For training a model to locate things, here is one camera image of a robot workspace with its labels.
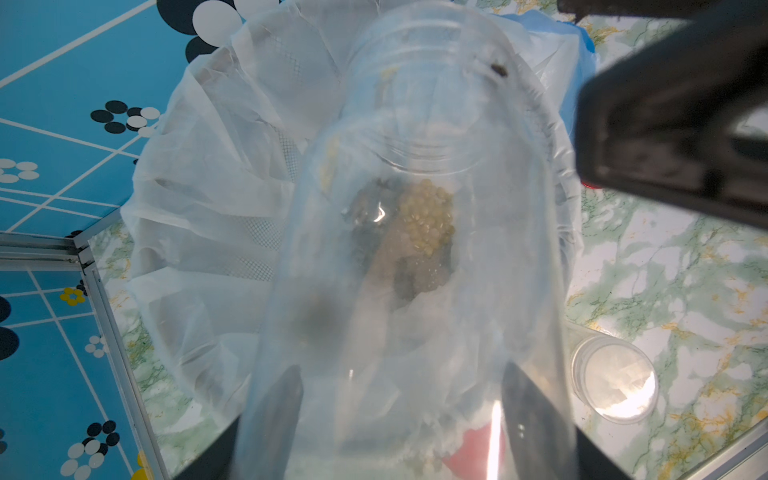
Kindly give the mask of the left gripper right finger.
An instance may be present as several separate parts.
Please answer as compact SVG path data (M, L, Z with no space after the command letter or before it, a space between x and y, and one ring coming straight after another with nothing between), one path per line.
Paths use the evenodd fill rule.
M515 363L506 364L501 398L520 479L577 479L575 428Z

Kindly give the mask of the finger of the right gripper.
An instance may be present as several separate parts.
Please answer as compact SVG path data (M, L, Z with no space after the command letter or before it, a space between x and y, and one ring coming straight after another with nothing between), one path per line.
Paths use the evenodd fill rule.
M763 1L561 1L562 13L683 26L583 85L581 180L756 228L767 225L767 143L735 131L767 103Z

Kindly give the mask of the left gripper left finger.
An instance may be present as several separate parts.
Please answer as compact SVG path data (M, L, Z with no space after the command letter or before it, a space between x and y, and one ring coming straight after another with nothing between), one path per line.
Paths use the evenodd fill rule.
M283 479L303 401L301 369L292 365L239 428L239 478Z

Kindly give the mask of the lidless clear jar beans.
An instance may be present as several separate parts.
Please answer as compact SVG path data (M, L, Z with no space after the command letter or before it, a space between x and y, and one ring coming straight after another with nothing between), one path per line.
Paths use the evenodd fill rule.
M652 362L631 343L568 322L571 386L576 397L602 418L634 424L647 418L658 400Z

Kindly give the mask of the clear jar with mung beans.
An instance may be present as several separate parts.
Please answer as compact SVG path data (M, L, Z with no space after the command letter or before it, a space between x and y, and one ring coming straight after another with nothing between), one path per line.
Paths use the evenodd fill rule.
M354 43L258 332L234 479L575 479L557 110L498 22L421 1Z

